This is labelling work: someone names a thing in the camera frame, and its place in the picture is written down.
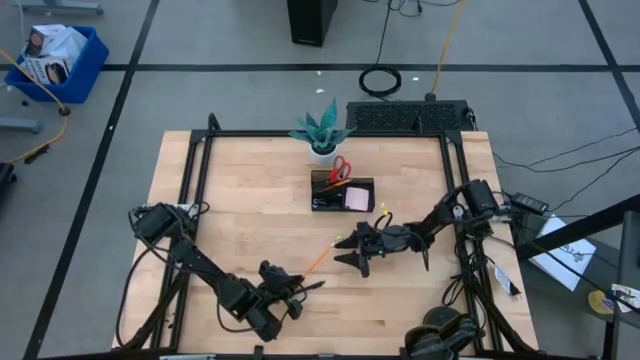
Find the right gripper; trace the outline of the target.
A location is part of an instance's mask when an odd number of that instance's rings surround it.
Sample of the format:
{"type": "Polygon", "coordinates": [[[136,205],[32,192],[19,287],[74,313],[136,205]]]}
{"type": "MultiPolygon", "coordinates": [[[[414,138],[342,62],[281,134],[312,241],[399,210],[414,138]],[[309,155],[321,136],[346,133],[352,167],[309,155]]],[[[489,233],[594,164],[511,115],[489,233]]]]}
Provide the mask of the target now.
{"type": "Polygon", "coordinates": [[[377,229],[368,222],[360,222],[356,230],[335,244],[336,249],[357,249],[351,253],[336,255],[336,262],[358,268],[363,278],[370,275],[368,261],[376,256],[418,250],[418,237],[406,226],[391,225],[377,229]]]}

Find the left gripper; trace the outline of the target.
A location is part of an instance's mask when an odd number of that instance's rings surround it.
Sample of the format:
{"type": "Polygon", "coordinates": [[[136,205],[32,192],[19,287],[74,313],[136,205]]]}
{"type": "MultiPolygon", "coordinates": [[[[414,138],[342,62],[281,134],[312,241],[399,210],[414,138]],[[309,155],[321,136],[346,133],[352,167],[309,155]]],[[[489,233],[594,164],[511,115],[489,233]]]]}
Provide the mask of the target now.
{"type": "Polygon", "coordinates": [[[293,320],[301,316],[302,301],[295,298],[298,294],[306,294],[307,289],[302,286],[304,276],[301,274],[289,275],[282,267],[272,265],[264,260],[259,267],[259,275],[262,283],[258,286],[259,293],[263,297],[261,308],[272,315],[270,306],[278,302],[284,302],[287,306],[286,314],[293,320]]]}

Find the pink sticky note pad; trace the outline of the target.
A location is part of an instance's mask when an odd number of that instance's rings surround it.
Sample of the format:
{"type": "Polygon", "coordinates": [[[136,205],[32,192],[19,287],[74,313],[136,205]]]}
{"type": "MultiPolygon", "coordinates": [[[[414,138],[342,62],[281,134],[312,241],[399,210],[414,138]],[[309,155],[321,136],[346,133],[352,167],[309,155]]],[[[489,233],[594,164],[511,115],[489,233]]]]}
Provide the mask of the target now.
{"type": "Polygon", "coordinates": [[[369,191],[364,188],[348,187],[345,192],[344,206],[350,210],[367,211],[369,208],[369,191]]]}

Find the red-handled scissors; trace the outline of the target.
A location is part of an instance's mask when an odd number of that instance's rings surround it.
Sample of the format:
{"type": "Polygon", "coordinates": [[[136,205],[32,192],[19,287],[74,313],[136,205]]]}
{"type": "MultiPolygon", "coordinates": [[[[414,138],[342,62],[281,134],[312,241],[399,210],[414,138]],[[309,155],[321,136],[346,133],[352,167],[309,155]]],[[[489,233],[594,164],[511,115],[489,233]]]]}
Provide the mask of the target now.
{"type": "Polygon", "coordinates": [[[342,155],[337,155],[333,161],[329,181],[331,183],[337,183],[346,180],[349,178],[351,171],[351,164],[342,155]]]}

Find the black mesh desk organizer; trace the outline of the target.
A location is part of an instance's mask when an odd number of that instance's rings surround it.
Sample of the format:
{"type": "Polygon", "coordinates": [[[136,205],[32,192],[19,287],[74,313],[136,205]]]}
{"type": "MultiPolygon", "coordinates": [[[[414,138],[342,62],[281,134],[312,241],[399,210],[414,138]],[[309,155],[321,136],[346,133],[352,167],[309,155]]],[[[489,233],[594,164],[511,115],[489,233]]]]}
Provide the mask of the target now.
{"type": "Polygon", "coordinates": [[[311,171],[311,210],[320,212],[365,212],[371,213],[374,210],[375,201],[375,181],[373,178],[352,178],[353,180],[337,189],[317,194],[316,190],[331,185],[329,182],[329,170],[311,171]],[[344,206],[345,192],[348,187],[364,188],[369,191],[369,208],[367,211],[350,210],[344,206]]]}

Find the white round plant pot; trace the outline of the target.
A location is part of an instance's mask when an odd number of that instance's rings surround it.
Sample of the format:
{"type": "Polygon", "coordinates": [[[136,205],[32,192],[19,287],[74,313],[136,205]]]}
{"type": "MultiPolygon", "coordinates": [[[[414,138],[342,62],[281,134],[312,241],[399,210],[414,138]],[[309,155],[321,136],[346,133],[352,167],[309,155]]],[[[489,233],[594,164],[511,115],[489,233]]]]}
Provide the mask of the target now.
{"type": "Polygon", "coordinates": [[[334,159],[338,155],[338,145],[316,146],[309,145],[310,159],[313,164],[320,168],[331,168],[334,159]]]}

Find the green snake plant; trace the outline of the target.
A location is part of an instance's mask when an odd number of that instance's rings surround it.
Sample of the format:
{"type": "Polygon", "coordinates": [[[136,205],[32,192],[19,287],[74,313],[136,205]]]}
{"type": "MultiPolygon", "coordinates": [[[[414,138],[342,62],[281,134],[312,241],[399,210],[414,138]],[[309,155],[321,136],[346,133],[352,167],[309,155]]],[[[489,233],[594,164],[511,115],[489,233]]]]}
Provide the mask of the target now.
{"type": "Polygon", "coordinates": [[[288,135],[296,140],[308,143],[311,149],[318,154],[333,151],[341,144],[355,128],[337,129],[337,103],[333,99],[325,109],[319,121],[309,112],[304,118],[298,119],[300,131],[292,130],[288,135]]]}

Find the black perforated computer case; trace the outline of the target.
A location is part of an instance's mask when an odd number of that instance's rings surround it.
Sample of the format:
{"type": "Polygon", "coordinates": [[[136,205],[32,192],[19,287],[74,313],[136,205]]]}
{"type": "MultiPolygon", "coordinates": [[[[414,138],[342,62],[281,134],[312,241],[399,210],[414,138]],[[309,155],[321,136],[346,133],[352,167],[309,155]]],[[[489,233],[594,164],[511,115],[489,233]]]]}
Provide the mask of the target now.
{"type": "Polygon", "coordinates": [[[347,127],[362,131],[421,129],[473,131],[475,114],[464,100],[349,102],[347,127]]]}

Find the black power adapter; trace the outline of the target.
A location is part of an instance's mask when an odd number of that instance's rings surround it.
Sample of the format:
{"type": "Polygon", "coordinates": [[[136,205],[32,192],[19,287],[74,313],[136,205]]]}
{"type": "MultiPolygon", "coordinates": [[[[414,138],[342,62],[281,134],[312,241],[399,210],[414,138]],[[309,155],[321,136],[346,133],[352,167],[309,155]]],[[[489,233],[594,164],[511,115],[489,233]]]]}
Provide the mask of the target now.
{"type": "Polygon", "coordinates": [[[523,193],[515,193],[512,195],[510,197],[510,202],[514,207],[518,207],[538,215],[543,215],[549,208],[547,203],[523,193]]]}

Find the white paper sheet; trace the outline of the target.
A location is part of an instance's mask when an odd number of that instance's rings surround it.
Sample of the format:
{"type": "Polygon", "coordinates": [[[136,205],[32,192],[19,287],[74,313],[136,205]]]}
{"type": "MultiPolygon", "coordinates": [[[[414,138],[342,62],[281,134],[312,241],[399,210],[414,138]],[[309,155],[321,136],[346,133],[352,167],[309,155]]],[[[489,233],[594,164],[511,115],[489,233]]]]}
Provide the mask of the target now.
{"type": "MultiPolygon", "coordinates": [[[[526,223],[529,231],[529,235],[526,238],[537,239],[566,225],[565,221],[555,215],[550,218],[533,215],[528,218],[526,223]]],[[[568,245],[550,250],[548,254],[536,255],[530,258],[529,262],[568,290],[574,291],[580,281],[578,274],[584,274],[591,259],[594,257],[596,249],[597,247],[589,240],[579,239],[568,245]]]]}

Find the black gantry beam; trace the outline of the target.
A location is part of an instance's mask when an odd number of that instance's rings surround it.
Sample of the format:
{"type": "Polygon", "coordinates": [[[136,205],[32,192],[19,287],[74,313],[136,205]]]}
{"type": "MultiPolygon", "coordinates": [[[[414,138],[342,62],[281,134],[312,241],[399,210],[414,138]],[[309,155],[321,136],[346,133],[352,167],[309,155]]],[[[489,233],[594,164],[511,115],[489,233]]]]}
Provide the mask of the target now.
{"type": "Polygon", "coordinates": [[[627,212],[640,214],[640,194],[634,195],[597,213],[579,219],[542,237],[516,247],[520,261],[528,260],[545,251],[562,247],[590,235],[621,225],[627,212]]]}

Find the black computer tower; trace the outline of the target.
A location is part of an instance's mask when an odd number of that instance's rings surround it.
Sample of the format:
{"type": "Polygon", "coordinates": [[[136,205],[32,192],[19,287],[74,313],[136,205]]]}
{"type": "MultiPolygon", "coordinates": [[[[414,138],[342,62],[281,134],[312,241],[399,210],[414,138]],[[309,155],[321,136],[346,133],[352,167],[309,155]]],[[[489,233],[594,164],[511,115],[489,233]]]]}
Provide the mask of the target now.
{"type": "Polygon", "coordinates": [[[322,47],[338,0],[287,0],[291,40],[322,47]]]}

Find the yellow round disc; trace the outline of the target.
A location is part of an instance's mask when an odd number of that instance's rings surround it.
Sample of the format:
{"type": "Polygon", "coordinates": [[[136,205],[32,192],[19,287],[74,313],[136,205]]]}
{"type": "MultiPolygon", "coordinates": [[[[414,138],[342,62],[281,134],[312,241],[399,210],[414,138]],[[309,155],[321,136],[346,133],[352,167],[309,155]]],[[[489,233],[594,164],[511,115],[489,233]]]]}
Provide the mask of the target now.
{"type": "Polygon", "coordinates": [[[588,295],[588,304],[597,314],[612,315],[614,313],[615,304],[603,291],[596,290],[590,292],[588,295]]]}

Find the white printed card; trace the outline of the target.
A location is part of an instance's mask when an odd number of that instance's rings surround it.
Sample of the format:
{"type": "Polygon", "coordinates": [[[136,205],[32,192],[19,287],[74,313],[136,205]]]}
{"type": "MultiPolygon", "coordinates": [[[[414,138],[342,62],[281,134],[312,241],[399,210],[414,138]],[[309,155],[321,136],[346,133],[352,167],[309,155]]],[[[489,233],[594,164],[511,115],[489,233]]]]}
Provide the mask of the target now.
{"type": "Polygon", "coordinates": [[[630,307],[617,301],[617,305],[621,312],[631,312],[632,308],[640,310],[640,290],[630,288],[620,284],[613,284],[611,286],[612,292],[617,297],[621,298],[626,303],[630,304],[630,307]]]}

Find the blue plastic bin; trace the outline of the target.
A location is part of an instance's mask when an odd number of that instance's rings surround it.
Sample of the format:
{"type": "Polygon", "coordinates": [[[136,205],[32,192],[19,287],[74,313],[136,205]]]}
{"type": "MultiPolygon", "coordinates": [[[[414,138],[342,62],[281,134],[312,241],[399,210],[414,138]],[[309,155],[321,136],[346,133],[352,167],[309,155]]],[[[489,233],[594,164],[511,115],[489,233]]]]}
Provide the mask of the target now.
{"type": "MultiPolygon", "coordinates": [[[[47,83],[41,81],[44,87],[55,95],[61,102],[84,103],[96,82],[102,66],[109,55],[109,50],[93,27],[71,26],[87,39],[84,47],[79,51],[75,63],[69,68],[69,72],[63,77],[60,84],[53,83],[48,74],[53,74],[53,69],[44,71],[47,83]]],[[[27,97],[39,102],[53,102],[54,99],[41,87],[27,78],[16,66],[11,66],[5,82],[16,87],[27,97]]]]}

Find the grey metal furniture base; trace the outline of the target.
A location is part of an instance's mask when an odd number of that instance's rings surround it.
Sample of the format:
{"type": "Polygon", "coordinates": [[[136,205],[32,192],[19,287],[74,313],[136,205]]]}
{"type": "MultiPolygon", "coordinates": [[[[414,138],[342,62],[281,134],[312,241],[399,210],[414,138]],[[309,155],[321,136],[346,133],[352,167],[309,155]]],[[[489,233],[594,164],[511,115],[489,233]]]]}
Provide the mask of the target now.
{"type": "Polygon", "coordinates": [[[104,14],[104,10],[99,3],[80,0],[10,0],[10,3],[14,6],[21,7],[23,10],[104,14]]]}
{"type": "Polygon", "coordinates": [[[0,129],[29,131],[37,134],[41,131],[42,127],[37,120],[0,116],[0,129]]]}

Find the white cardboard box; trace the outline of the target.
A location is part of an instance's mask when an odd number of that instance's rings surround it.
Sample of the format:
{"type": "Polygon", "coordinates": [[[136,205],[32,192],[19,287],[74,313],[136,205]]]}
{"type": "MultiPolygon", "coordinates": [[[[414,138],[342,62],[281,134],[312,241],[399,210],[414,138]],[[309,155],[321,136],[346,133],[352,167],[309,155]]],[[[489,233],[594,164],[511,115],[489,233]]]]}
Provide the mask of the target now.
{"type": "Polygon", "coordinates": [[[42,84],[61,85],[69,78],[69,70],[62,58],[45,57],[23,59],[23,65],[42,84]]]}
{"type": "Polygon", "coordinates": [[[87,37],[71,26],[34,25],[23,54],[32,58],[56,57],[74,62],[87,42],[87,37]]]}

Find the black metal table frame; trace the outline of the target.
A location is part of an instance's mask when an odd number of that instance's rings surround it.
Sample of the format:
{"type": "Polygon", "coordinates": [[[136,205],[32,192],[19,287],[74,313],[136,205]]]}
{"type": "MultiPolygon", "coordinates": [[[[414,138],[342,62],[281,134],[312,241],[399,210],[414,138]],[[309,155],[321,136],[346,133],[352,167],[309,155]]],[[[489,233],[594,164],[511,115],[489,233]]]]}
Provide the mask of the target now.
{"type": "MultiPolygon", "coordinates": [[[[202,195],[211,209],[202,214],[196,243],[218,266],[239,277],[261,282],[262,260],[288,273],[304,273],[338,234],[346,237],[356,222],[371,223],[386,203],[394,223],[422,220],[455,178],[457,160],[444,170],[440,140],[424,133],[404,131],[354,133],[341,144],[359,176],[373,177],[374,212],[312,212],[310,172],[314,169],[308,145],[287,135],[289,130],[167,131],[164,133],[149,193],[149,202],[194,201],[202,195]],[[204,185],[196,181],[203,146],[211,152],[204,185]]],[[[459,267],[452,249],[451,227],[431,247],[430,271],[420,254],[405,252],[371,262],[372,275],[360,277],[353,268],[325,259],[308,282],[326,281],[308,292],[299,320],[288,316],[277,340],[264,343],[252,331],[230,334],[216,320],[216,296],[201,280],[190,278],[183,319],[172,301],[156,318],[144,342],[125,350],[157,350],[160,355],[210,353],[215,359],[247,359],[261,345],[263,359],[373,360],[398,359],[404,333],[429,308],[440,303],[449,277],[459,267]]],[[[503,315],[529,345],[538,347],[522,268],[515,250],[489,241],[486,252],[522,291],[510,298],[490,274],[493,298],[503,315]]],[[[162,297],[165,266],[148,254],[139,263],[128,287],[128,302],[120,322],[123,343],[135,337],[162,297]]]]}

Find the dark metal post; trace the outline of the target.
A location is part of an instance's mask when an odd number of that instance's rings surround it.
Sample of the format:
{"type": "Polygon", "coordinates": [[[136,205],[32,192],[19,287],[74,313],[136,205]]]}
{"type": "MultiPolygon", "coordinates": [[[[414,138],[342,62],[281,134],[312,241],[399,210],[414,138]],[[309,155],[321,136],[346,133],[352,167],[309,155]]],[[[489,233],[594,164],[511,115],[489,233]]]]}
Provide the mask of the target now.
{"type": "MultiPolygon", "coordinates": [[[[640,213],[626,212],[624,215],[615,283],[640,291],[640,213]]],[[[640,305],[637,309],[638,311],[623,313],[615,308],[612,320],[605,327],[603,360],[616,359],[622,323],[640,329],[640,305]]]]}

